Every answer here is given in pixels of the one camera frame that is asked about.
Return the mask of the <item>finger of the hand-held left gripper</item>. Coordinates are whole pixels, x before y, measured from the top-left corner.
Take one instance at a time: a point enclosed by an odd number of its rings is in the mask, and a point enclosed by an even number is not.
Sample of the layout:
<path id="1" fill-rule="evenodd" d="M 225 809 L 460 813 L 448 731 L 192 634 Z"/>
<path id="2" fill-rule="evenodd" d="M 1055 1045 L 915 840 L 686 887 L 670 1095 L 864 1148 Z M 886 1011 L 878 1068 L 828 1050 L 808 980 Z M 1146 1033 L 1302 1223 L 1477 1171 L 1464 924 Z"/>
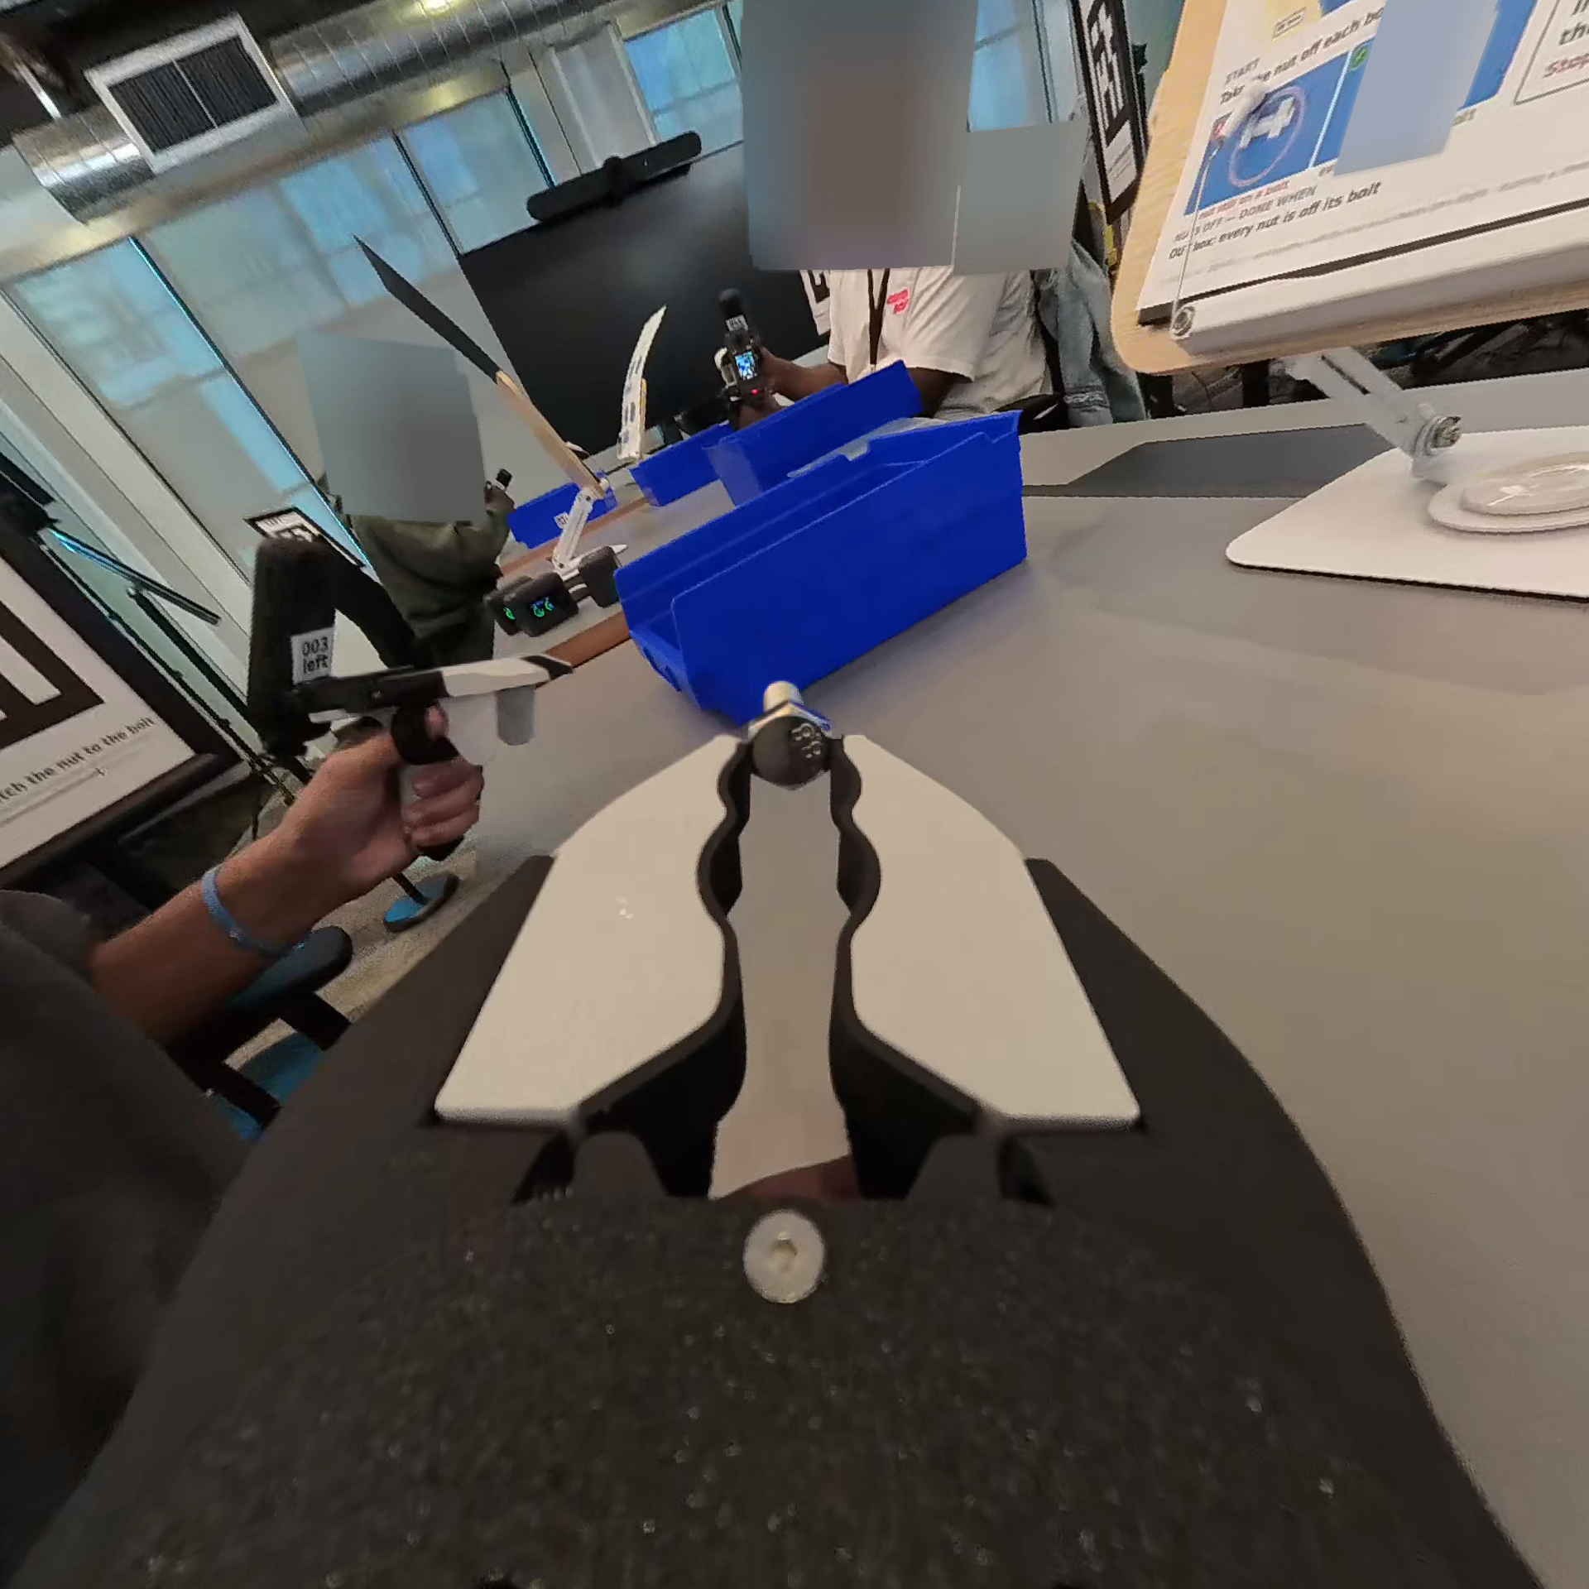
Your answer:
<path id="1" fill-rule="evenodd" d="M 382 675 L 369 716 L 402 747 L 520 747 L 534 741 L 540 689 L 573 675 L 551 656 Z"/>

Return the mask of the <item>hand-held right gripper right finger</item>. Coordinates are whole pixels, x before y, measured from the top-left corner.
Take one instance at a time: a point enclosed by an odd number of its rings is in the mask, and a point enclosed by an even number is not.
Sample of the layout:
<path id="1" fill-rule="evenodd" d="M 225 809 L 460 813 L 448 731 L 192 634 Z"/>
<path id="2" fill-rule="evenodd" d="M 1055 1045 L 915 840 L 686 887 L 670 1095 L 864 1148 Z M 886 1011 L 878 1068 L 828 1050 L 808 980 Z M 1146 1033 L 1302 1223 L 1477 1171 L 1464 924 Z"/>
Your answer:
<path id="1" fill-rule="evenodd" d="M 864 735 L 833 747 L 839 936 L 829 1076 L 857 1171 L 948 1140 L 1121 1134 L 1143 1105 L 1024 852 Z"/>

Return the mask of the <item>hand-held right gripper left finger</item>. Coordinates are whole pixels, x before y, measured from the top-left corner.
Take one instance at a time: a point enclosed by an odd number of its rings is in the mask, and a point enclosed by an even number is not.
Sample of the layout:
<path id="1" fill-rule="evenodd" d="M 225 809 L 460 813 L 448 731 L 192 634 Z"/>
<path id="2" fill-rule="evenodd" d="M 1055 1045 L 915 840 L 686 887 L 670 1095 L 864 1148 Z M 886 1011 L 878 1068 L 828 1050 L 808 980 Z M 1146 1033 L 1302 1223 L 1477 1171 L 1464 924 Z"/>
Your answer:
<path id="1" fill-rule="evenodd" d="M 454 1126 L 643 1142 L 711 1175 L 746 1083 L 752 747 L 721 735 L 590 819 L 546 881 L 437 1097 Z"/>

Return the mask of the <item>person's left forearm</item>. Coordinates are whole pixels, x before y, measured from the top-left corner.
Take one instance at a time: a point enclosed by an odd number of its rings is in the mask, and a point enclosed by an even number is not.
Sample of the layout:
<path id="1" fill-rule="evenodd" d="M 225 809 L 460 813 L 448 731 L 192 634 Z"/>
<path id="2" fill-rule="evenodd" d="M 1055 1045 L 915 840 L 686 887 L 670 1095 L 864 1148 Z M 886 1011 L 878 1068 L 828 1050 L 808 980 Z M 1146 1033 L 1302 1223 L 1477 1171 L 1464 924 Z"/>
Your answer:
<path id="1" fill-rule="evenodd" d="M 335 908 L 324 910 L 291 879 L 277 838 L 279 831 L 223 862 L 223 895 L 262 940 L 300 945 Z M 145 1037 L 168 1045 L 209 1021 L 273 965 L 230 945 L 211 924 L 195 883 L 102 943 L 90 959 L 90 980 Z"/>

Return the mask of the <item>silver hex nut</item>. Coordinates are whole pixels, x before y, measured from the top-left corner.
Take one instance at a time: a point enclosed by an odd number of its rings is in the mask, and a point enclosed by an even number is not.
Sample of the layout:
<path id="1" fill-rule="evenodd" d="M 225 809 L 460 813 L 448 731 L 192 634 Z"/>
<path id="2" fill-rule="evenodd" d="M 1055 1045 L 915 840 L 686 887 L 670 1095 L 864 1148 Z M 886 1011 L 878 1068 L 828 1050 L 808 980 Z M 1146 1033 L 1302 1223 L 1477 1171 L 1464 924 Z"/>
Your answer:
<path id="1" fill-rule="evenodd" d="M 824 778 L 839 737 L 804 708 L 767 714 L 750 731 L 752 770 L 777 788 L 796 790 Z"/>

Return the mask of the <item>denim jacket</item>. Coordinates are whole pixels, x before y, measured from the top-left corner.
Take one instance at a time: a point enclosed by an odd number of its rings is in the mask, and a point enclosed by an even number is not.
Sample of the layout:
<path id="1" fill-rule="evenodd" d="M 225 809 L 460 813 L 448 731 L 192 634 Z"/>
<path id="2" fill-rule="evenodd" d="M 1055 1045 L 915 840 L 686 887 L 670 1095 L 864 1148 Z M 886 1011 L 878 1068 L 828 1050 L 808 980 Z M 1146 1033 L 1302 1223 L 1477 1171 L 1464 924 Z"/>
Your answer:
<path id="1" fill-rule="evenodd" d="M 1141 377 L 1117 350 L 1104 265 L 1073 239 L 1063 267 L 1034 272 L 1034 284 L 1051 381 L 1071 428 L 1148 420 Z"/>

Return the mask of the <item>black white marker board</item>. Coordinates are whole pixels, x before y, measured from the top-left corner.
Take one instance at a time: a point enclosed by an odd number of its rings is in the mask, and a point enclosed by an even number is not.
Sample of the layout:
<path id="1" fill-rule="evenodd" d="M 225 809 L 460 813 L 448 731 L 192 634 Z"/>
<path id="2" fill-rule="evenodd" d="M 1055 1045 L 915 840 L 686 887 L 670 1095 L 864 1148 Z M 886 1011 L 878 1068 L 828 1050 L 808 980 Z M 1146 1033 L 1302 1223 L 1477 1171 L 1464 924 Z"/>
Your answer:
<path id="1" fill-rule="evenodd" d="M 5 516 L 3 883 L 104 860 L 242 757 Z"/>

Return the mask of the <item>person's dark shoe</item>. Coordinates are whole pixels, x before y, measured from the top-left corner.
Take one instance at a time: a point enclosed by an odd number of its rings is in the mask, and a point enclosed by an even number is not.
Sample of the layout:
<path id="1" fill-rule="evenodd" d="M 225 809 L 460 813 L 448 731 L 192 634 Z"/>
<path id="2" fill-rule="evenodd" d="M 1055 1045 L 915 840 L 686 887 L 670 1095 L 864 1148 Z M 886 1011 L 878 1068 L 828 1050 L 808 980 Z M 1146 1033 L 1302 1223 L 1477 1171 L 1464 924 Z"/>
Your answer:
<path id="1" fill-rule="evenodd" d="M 400 895 L 384 912 L 384 928 L 388 934 L 407 934 L 437 918 L 460 893 L 462 879 L 456 871 L 444 868 L 429 871 L 423 877 L 413 877 L 402 871 L 394 877 Z"/>

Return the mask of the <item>person's left hand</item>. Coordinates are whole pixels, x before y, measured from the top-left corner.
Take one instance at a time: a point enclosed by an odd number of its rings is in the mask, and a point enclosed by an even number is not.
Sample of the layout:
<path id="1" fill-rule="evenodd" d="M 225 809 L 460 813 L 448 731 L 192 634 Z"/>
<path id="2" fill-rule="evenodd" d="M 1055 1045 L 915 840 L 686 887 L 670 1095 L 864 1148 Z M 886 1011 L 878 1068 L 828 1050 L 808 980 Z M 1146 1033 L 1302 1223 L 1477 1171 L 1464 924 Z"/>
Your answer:
<path id="1" fill-rule="evenodd" d="M 454 753 L 413 766 L 388 728 L 359 722 L 291 805 L 275 844 L 291 879 L 334 910 L 466 838 L 483 796 L 479 766 Z"/>

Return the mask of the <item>printed instruction sheet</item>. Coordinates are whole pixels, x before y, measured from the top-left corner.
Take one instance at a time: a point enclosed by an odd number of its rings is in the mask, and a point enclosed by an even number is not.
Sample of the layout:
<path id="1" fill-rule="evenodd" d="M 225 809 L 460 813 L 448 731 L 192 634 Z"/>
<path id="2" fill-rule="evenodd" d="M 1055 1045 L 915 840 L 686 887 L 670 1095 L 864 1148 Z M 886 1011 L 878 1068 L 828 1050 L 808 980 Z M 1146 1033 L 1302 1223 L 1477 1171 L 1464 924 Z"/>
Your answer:
<path id="1" fill-rule="evenodd" d="M 1588 6 L 1226 4 L 1139 317 L 1586 208 Z"/>

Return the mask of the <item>grey desk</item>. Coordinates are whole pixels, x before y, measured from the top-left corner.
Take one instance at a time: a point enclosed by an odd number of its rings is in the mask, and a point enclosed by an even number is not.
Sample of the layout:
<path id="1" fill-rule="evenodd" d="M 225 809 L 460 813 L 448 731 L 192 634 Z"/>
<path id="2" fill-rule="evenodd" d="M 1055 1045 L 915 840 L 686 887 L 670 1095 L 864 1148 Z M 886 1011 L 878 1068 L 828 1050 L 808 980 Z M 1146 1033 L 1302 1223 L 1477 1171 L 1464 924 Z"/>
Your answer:
<path id="1" fill-rule="evenodd" d="M 1347 1204 L 1446 1430 L 1586 1585 L 1586 607 L 1226 560 L 1335 405 L 1038 436 L 1024 566 L 812 702 L 1057 864 L 1226 1031 Z"/>

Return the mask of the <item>black monitor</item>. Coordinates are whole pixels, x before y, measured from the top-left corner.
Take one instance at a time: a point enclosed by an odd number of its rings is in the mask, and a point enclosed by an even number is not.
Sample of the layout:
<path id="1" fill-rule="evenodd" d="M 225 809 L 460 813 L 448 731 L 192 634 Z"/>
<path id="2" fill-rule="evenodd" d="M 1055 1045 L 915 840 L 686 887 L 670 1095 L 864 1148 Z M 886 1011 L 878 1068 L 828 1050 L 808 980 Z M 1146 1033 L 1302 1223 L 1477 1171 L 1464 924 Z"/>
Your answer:
<path id="1" fill-rule="evenodd" d="M 538 222 L 464 255 L 464 272 L 518 385 L 573 444 L 616 447 L 631 354 L 666 319 L 647 360 L 647 418 L 699 418 L 723 395 L 721 292 L 738 290 L 752 327 L 787 360 L 828 342 L 798 272 L 750 251 L 746 150 L 736 144 L 639 189 L 617 206 Z"/>

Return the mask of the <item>blue wristband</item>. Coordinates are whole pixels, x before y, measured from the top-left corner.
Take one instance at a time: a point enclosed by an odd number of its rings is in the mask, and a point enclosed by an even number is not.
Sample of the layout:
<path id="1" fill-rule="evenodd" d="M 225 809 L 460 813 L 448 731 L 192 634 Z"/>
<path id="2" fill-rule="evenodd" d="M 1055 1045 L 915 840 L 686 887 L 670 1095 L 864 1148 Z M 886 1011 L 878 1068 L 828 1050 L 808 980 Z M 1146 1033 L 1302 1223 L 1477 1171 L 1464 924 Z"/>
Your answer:
<path id="1" fill-rule="evenodd" d="M 287 959 L 297 947 L 299 941 L 289 943 L 273 943 L 262 940 L 254 934 L 228 906 L 227 897 L 223 895 L 223 864 L 215 864 L 201 879 L 201 897 L 211 918 L 211 924 L 234 945 L 236 949 L 248 951 L 250 955 L 262 961 L 283 961 Z"/>

